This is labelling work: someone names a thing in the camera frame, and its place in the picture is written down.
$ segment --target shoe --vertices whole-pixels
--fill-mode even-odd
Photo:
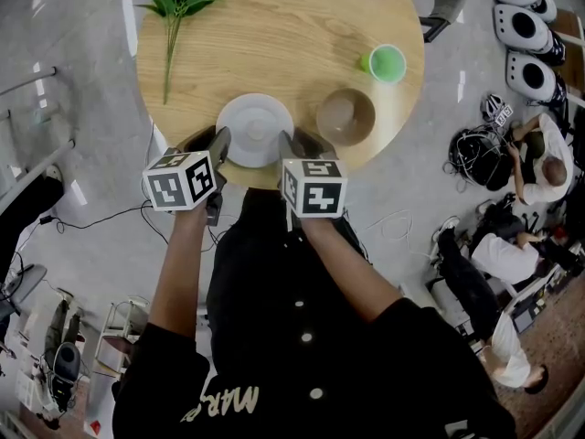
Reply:
[[[461,220],[458,217],[451,216],[442,224],[440,229],[434,232],[432,235],[432,241],[434,242],[434,245],[432,246],[431,260],[436,259],[439,255],[439,236],[441,236],[441,233],[444,230],[454,230],[457,228],[457,225],[459,225],[460,222]]]
[[[45,177],[51,177],[52,179],[63,183],[63,175],[61,174],[61,170],[55,165],[51,165],[45,169]]]
[[[492,205],[495,205],[495,202],[493,200],[487,200],[481,205],[478,205],[475,210],[480,217],[483,217],[487,209],[489,209]]]
[[[63,298],[63,301],[65,301],[67,305],[71,305],[71,301],[73,301],[73,294],[61,288],[57,288],[57,294]]]

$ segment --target wooden tabletop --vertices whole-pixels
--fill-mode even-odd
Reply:
[[[405,54],[398,85],[375,81],[358,60],[380,44]],[[175,48],[171,89],[163,105],[164,20],[143,22],[138,79],[154,122],[171,145],[215,124],[232,99],[262,92],[280,100],[297,127],[316,132],[319,104],[332,91],[355,88],[376,107],[372,134],[335,146],[349,169],[377,155],[400,131],[419,97],[424,43],[411,0],[223,0],[188,17]],[[276,188],[276,165],[248,169],[227,162],[221,173],[247,187]]]

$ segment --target gray floor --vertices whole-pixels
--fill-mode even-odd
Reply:
[[[585,16],[585,0],[556,1]],[[422,15],[430,12],[432,0],[415,3]],[[452,135],[481,122],[478,108],[487,91],[504,94],[516,107],[516,118],[536,112],[523,108],[505,86],[505,50],[495,39],[492,5],[492,0],[469,0],[461,22],[426,47],[425,85],[414,114],[382,154],[351,176],[347,206],[370,258],[393,284],[408,287],[415,297],[429,275],[427,257],[415,252],[431,250],[431,234],[449,216],[471,216],[482,201],[503,195],[476,187],[456,191],[458,179],[441,170]],[[137,26],[142,16],[136,9]],[[136,83],[122,0],[0,0],[0,28],[3,85],[32,71],[37,62],[59,68],[55,79],[44,82],[45,95],[32,85],[0,99],[0,108],[9,106],[15,113],[14,137],[23,166],[76,131],[77,147],[59,163],[67,195],[57,205],[58,215],[82,225],[140,205],[151,123]],[[42,99],[59,105],[52,124],[35,120],[33,111]],[[227,187],[227,216],[219,230],[238,216],[244,192]],[[168,235],[172,218],[152,211],[150,216]],[[407,242],[400,236],[409,227]],[[204,245],[210,243],[206,236]],[[87,321],[100,327],[108,303],[132,295],[152,299],[165,244],[132,212],[62,235],[53,224],[39,227],[22,253],[26,262],[46,265],[50,283],[71,291],[88,311]],[[213,252],[206,252],[203,294],[212,265]],[[37,291],[49,290],[43,284]]]

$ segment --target green cup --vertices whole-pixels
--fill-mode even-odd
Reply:
[[[406,75],[406,58],[402,51],[391,44],[378,46],[362,56],[360,65],[365,73],[387,84],[396,84]]]

